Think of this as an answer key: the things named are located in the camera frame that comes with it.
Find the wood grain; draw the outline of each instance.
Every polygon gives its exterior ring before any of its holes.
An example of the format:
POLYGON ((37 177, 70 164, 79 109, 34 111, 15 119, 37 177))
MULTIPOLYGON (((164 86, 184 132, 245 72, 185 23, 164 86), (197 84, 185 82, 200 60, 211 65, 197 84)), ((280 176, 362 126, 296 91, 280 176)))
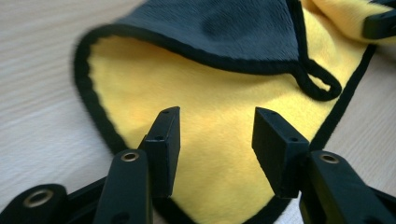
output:
MULTIPOLYGON (((141 1, 0 0, 0 210, 22 191, 69 192, 106 175, 112 155, 78 99, 78 39, 141 1)), ((396 196, 396 48, 381 47, 327 150, 372 187, 396 196)), ((296 201, 278 223, 301 223, 296 201)), ((164 223, 155 215, 155 223, 164 223)))

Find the clamp jaw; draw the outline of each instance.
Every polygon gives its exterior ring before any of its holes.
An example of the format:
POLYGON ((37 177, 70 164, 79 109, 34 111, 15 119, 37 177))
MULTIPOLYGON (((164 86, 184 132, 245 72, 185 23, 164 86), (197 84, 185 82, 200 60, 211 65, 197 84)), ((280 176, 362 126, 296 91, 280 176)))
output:
MULTIPOLYGON (((395 0, 373 0, 370 3, 396 8, 395 0)), ((373 40, 396 36, 396 9, 367 17, 362 36, 373 40)))
POLYGON ((28 189, 0 214, 0 223, 152 223, 151 199, 172 195, 179 151, 179 107, 171 107, 138 149, 114 157, 107 177, 69 195, 57 184, 28 189))
POLYGON ((297 198, 304 223, 396 223, 396 199, 366 186, 349 163, 309 142, 274 111, 256 108, 252 147, 279 198, 297 198))

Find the black loop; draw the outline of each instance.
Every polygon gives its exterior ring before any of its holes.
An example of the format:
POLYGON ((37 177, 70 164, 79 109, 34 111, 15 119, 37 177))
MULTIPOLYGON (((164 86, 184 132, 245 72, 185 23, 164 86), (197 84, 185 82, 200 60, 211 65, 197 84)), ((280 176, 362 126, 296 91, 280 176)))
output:
POLYGON ((292 73, 303 92, 319 101, 330 101, 341 94, 342 87, 340 82, 338 82, 338 80, 326 69, 312 60, 308 61, 305 65, 306 67, 300 66, 292 73), (308 74, 319 78, 324 84, 329 85, 330 89, 326 91, 317 86, 311 78, 309 78, 308 74))

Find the black cloth edge trim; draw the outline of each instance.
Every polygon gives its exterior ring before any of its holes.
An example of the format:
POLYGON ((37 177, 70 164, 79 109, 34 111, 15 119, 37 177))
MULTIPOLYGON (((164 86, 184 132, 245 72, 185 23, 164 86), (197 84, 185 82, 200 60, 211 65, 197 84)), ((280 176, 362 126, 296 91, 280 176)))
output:
MULTIPOLYGON (((300 1, 287 0, 290 15, 294 21, 304 21, 303 6, 300 1)), ((325 68, 309 59, 308 44, 306 42, 306 28, 304 22, 294 22, 294 30, 299 47, 299 66, 291 73, 296 79, 300 88, 308 96, 319 101, 329 101, 341 94, 342 87, 340 82, 325 68), (330 86, 328 91, 317 86, 309 75, 317 77, 323 83, 330 86)))
POLYGON ((89 77, 90 66, 88 64, 88 58, 91 55, 90 45, 97 40, 95 37, 85 35, 79 42, 73 61, 74 81, 79 96, 92 117, 96 129, 110 150, 114 154, 117 154, 128 147, 120 135, 117 134, 111 121, 107 118, 106 111, 101 107, 99 96, 93 90, 93 83, 89 77))
POLYGON ((369 45, 366 51, 364 51, 361 63, 347 82, 340 98, 333 107, 329 116, 324 120, 319 130, 315 134, 315 137, 312 139, 309 146, 310 150, 322 150, 323 148, 325 148, 327 141, 332 135, 332 132, 335 130, 335 127, 347 110, 347 105, 352 99, 352 96, 354 95, 358 84, 361 82, 361 79, 363 78, 363 75, 369 65, 369 62, 375 53, 375 49, 375 45, 369 45))
POLYGON ((150 44, 160 48, 170 50, 197 63, 237 73, 275 76, 281 73, 292 73, 297 67, 300 66, 298 62, 294 61, 264 62, 259 60, 244 60, 222 57, 216 54, 208 53, 202 49, 196 49, 190 45, 186 45, 165 35, 153 33, 150 30, 126 24, 103 25, 94 28, 86 34, 86 36, 90 36, 92 39, 108 37, 111 35, 133 37, 149 42, 150 44))
POLYGON ((272 224, 279 219, 280 215, 282 215, 282 213, 285 211, 290 201, 291 199, 279 199, 274 196, 270 202, 265 205, 262 210, 260 210, 260 212, 248 219, 246 222, 244 222, 244 224, 272 224))

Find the metal ring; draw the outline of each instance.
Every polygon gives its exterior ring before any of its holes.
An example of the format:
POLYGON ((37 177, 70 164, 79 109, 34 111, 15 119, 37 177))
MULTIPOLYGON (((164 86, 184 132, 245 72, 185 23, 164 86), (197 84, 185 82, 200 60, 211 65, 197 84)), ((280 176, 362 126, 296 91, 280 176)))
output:
POLYGON ((23 205, 29 208, 37 207, 49 201, 52 198, 52 196, 53 196, 52 190, 39 189, 33 192, 31 195, 29 195, 29 197, 27 197, 23 201, 23 205))
POLYGON ((336 163, 340 162, 337 158, 335 158, 334 156, 332 156, 330 154, 321 154, 319 157, 321 160, 326 161, 327 163, 336 164, 336 163))
POLYGON ((121 157, 123 161, 135 161, 137 158, 139 158, 139 154, 135 152, 127 152, 121 157))

